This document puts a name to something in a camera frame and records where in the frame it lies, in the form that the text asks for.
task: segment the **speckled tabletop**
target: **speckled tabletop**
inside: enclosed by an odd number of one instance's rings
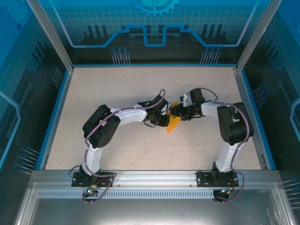
[[[68,170],[82,163],[82,127],[100,105],[133,106],[152,100],[162,88],[166,90],[165,99],[174,102],[196,87],[215,91],[220,101],[240,101],[229,67],[76,68],[46,169]],[[213,98],[206,91],[203,95],[207,100]],[[222,141],[215,118],[181,122],[170,134],[165,127],[150,128],[137,122],[117,129],[100,165],[103,170],[206,170],[218,158]],[[234,167],[260,169],[252,138]]]

